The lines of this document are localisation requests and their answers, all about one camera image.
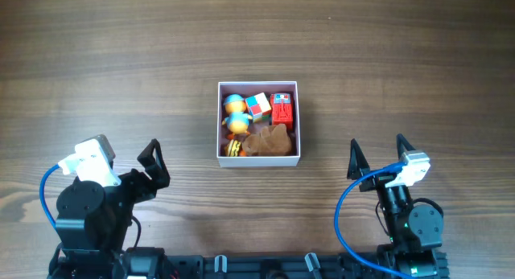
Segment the red toy truck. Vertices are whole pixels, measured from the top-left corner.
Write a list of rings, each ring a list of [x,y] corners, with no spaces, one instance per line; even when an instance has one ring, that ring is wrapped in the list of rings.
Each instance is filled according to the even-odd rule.
[[[287,130],[292,131],[294,128],[294,116],[291,94],[284,92],[272,94],[270,105],[272,107],[271,124],[284,124]]]

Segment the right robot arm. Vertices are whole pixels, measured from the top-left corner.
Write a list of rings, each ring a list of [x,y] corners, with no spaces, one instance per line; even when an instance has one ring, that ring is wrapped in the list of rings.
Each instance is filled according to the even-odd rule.
[[[411,197],[409,188],[423,180],[431,167],[429,156],[415,149],[402,134],[396,136],[398,162],[372,170],[357,140],[350,142],[347,178],[361,192],[374,191],[376,215],[389,243],[370,255],[348,254],[371,273],[372,278],[447,278],[446,255],[442,246],[444,212],[433,200]]]

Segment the yellow round toy disc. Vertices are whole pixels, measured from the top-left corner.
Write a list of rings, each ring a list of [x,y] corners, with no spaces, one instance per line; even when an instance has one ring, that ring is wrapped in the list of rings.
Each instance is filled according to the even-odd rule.
[[[240,141],[236,139],[232,139],[225,146],[225,156],[226,157],[244,157],[245,151],[242,148],[242,144]]]

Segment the colourful puzzle cube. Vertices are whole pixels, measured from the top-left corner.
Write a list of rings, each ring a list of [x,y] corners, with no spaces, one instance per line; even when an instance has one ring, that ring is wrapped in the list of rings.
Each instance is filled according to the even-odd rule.
[[[272,107],[264,92],[247,97],[245,104],[253,122],[263,121],[270,118]]]

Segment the orange duck toy blue hat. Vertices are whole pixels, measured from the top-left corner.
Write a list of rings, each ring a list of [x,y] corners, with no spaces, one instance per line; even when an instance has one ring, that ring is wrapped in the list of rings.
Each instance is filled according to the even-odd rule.
[[[248,128],[253,117],[246,112],[245,99],[239,94],[229,95],[225,98],[224,107],[228,116],[222,121],[222,125],[226,125],[230,132],[226,138],[232,140],[241,134],[249,136]]]

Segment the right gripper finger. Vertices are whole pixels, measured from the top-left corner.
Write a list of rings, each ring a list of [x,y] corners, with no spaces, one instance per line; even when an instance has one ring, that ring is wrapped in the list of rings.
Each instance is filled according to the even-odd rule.
[[[396,136],[398,157],[401,158],[404,153],[414,151],[415,148],[408,142],[402,133]]]
[[[350,158],[347,179],[357,180],[370,172],[370,166],[361,150],[357,140],[353,138],[350,143]]]

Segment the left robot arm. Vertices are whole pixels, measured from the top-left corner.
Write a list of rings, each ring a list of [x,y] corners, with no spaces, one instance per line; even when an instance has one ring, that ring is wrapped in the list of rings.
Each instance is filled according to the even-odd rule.
[[[159,142],[151,140],[137,157],[142,171],[117,174],[114,158],[106,136],[98,135],[58,162],[64,174],[76,177],[58,196],[58,216],[51,220],[60,243],[49,263],[50,278],[179,276],[163,248],[123,247],[127,229],[139,223],[134,205],[170,184]]]

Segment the brown plush toy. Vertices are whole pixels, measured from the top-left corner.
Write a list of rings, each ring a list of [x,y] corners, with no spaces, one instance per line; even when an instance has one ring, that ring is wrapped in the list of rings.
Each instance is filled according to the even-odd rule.
[[[247,156],[287,156],[293,146],[287,127],[284,124],[269,125],[259,133],[249,135],[242,142]]]

